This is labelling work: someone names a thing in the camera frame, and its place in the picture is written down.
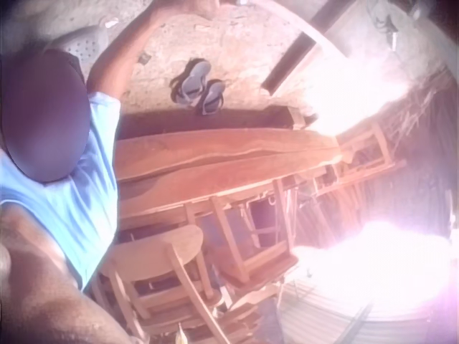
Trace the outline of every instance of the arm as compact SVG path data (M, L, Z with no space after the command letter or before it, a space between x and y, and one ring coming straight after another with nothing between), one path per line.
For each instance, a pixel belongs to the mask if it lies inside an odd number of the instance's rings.
M155 0L95 62L87 80L87 91L120 99L127 90L134 65L154 31L177 14L195 13L208 17L209 6L204 13L203 2L210 3L212 10L218 7L218 0Z

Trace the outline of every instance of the dirt floor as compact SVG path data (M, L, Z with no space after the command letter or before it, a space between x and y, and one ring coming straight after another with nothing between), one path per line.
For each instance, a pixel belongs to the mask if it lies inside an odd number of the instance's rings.
M279 0L304 19L321 8L324 0ZM430 43L414 24L385 1L372 13L392 15L399 30L397 51L389 48L360 0L333 26L327 37L345 53L352 68L344 70L320 48L309 66L276 97L261 88L284 52L300 34L286 21L253 6L225 7L214 21L182 16L163 25L145 53L146 65L136 66L130 90L123 98L123 113L176 108L170 99L170 81L193 58L212 64L210 77L224 80L225 107L262 110L288 105L303 115L318 113L319 130L342 131L397 99L410 87L441 68ZM2 24L2 50L12 52L33 39L61 34L113 18L119 24L108 30L111 39L147 5L148 0L26 0Z

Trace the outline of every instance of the man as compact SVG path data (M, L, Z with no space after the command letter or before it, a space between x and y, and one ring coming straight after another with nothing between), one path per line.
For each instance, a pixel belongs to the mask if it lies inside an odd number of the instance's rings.
M80 290L116 230L119 99L155 29L187 13L209 16L199 0L155 0L98 58L87 81L89 138L69 176L38 183L0 150L0 343L132 343Z

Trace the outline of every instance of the chair backrest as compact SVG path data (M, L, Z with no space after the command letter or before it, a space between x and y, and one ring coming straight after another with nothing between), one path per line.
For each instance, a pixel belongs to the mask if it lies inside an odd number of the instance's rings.
M109 264L125 282L147 280L174 270L166 254L172 244L183 264L190 262L200 252L203 242L202 230L195 225L183 226L172 231L144 239L113 246L105 258L100 272L109 275Z

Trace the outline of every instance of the light blue t-shirt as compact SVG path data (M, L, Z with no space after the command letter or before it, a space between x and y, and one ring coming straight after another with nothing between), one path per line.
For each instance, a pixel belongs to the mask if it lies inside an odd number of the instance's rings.
M89 282L117 226L118 188L113 146L120 102L89 95L91 126L85 151L66 179L43 185L28 179L0 153L0 204L20 204L54 237L70 264Z

